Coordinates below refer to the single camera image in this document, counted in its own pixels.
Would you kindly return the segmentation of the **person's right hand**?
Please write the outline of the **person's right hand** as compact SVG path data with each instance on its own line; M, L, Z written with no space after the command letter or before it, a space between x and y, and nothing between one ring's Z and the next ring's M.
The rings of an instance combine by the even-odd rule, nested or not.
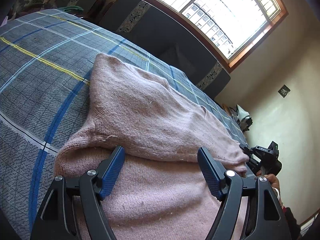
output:
M280 183L278 178L274 174L265 174L264 177L267 178L267 180L271 184L271 187L273 188L273 191L276 194L276 197L280 203L280 206L284 207L283 202L281 200L281 196L280 196Z

